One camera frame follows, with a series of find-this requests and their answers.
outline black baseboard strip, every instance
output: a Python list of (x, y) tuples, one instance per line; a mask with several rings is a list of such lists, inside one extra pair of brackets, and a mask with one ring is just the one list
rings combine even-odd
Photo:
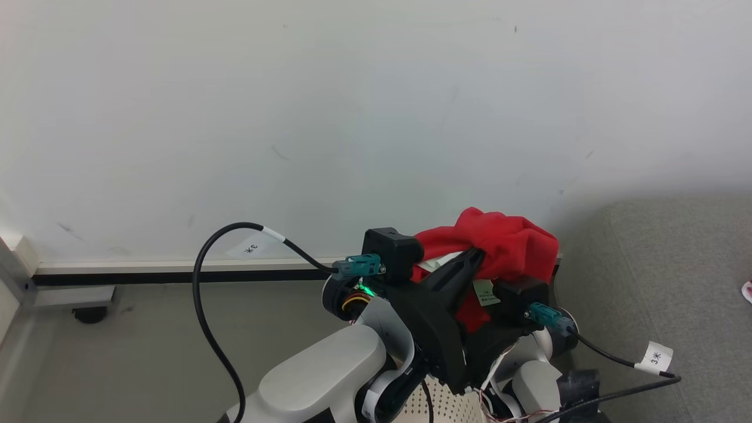
[[(318, 269), (202, 272), (201, 283), (256, 281), (324, 281), (327, 277), (329, 277), (328, 273), (322, 272)], [(32, 280), (37, 286), (41, 287), (133, 284), (189, 284), (191, 283), (191, 272), (34, 275), (32, 277)]]

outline metal frame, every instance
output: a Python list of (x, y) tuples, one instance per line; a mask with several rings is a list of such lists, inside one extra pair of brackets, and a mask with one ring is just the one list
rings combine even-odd
[(0, 239), (0, 281), (4, 282), (23, 309), (78, 309), (109, 306), (114, 285), (42, 290), (29, 277), (16, 255)]

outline green led light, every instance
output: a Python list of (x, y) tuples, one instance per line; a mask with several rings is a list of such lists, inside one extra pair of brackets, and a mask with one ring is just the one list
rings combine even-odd
[(363, 292), (370, 295), (371, 297), (378, 297), (378, 295), (376, 295), (376, 293), (371, 288), (365, 286), (364, 284), (360, 284), (358, 288), (360, 288)]

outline caster wheel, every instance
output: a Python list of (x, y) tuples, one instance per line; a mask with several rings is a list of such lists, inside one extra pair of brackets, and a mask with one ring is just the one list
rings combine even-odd
[(73, 309), (73, 317), (81, 323), (94, 324), (105, 319), (107, 307), (86, 307), (85, 309)]

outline baseboard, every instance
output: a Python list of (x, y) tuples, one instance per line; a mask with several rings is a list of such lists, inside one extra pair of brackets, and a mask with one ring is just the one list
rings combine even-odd
[[(338, 258), (319, 258), (330, 265)], [(558, 268), (561, 255), (556, 259)], [(193, 262), (132, 261), (94, 263), (40, 263), (32, 277), (38, 286), (85, 286), (190, 283)], [(303, 259), (207, 260), (202, 282), (312, 281), (328, 275)]]
[[(317, 258), (327, 266), (339, 258)], [(115, 273), (174, 273), (193, 271), (193, 261), (112, 261), (90, 263), (41, 262), (35, 275), (88, 275)], [(301, 258), (258, 260), (206, 260), (204, 272), (255, 272), (260, 270), (309, 270), (314, 267)]]

